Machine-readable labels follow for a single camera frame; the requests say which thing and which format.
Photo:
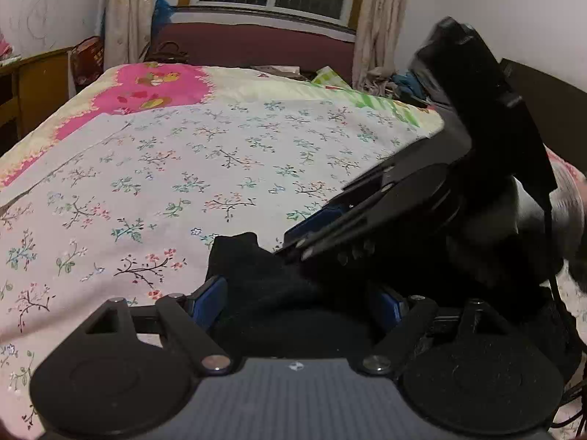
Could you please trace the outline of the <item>blue plastic bag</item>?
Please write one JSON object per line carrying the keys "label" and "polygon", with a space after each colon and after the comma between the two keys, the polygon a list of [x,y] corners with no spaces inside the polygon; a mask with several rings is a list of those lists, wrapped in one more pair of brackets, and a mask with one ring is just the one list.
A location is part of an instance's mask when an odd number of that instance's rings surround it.
{"label": "blue plastic bag", "polygon": [[175,7],[167,0],[155,0],[151,18],[150,39],[154,40],[161,29],[171,23],[171,17],[175,13]]}

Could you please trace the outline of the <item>colourful cartoon blanket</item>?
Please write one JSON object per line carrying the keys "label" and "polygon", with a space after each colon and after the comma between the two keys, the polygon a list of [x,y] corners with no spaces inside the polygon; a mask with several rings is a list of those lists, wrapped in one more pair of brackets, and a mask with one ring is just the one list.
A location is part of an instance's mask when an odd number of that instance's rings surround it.
{"label": "colourful cartoon blanket", "polygon": [[552,150],[546,151],[557,182],[550,199],[564,259],[556,277],[558,291],[579,338],[586,342],[586,176]]}

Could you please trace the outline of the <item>floral bed sheet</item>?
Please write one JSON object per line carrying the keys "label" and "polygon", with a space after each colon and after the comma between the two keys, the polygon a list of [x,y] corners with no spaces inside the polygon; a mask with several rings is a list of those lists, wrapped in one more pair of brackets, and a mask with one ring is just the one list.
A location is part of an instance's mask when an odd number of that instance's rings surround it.
{"label": "floral bed sheet", "polygon": [[264,248],[442,128],[431,108],[256,70],[114,67],[1,159],[1,417],[32,439],[42,360],[102,302],[204,280],[218,235]]}

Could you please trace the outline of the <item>dark wooden headboard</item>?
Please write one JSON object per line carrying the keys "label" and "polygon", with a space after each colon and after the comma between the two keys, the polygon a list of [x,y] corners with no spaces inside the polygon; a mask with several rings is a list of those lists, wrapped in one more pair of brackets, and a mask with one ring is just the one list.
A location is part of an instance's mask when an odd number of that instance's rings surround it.
{"label": "dark wooden headboard", "polygon": [[524,99],[545,145],[586,172],[587,95],[533,67],[502,59],[500,68]]}

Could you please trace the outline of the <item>black pants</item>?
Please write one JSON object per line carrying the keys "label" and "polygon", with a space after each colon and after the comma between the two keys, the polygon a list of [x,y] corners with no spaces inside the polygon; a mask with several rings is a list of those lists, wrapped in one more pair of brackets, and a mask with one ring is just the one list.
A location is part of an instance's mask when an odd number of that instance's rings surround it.
{"label": "black pants", "polygon": [[252,232],[217,236],[207,275],[228,282],[228,302],[208,333],[237,358],[363,356],[399,325],[383,322],[382,294],[395,292],[369,281],[311,283]]}

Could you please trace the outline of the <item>brown handbag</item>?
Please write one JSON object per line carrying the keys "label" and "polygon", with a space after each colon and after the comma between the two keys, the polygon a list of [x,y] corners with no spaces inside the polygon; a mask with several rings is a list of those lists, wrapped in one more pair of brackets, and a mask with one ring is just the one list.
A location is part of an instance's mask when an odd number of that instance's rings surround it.
{"label": "brown handbag", "polygon": [[166,41],[158,46],[151,45],[143,60],[145,63],[188,64],[189,55],[182,51],[177,43]]}

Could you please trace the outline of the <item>beige curtain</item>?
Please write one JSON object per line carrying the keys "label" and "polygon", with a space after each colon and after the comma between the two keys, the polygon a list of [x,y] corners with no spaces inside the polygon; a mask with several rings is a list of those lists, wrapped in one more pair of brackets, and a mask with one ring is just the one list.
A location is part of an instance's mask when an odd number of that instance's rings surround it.
{"label": "beige curtain", "polygon": [[355,33],[352,86],[366,89],[369,77],[390,77],[407,0],[361,0]]}

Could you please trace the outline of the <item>pile of clothes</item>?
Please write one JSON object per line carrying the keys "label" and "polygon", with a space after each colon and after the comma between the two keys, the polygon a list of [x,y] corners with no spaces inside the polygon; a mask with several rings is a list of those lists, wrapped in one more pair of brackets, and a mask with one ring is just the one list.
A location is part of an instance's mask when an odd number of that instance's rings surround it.
{"label": "pile of clothes", "polygon": [[385,70],[384,67],[375,67],[368,71],[359,88],[368,94],[395,99],[406,105],[422,109],[429,106],[426,91],[409,71],[406,74],[397,74]]}

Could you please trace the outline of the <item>red bag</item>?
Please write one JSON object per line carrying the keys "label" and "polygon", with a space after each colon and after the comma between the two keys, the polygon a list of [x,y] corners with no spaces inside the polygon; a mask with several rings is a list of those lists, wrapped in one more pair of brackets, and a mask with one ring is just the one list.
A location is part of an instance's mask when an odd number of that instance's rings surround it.
{"label": "red bag", "polygon": [[103,73],[103,43],[100,36],[91,36],[73,47],[70,56],[76,92],[94,83]]}

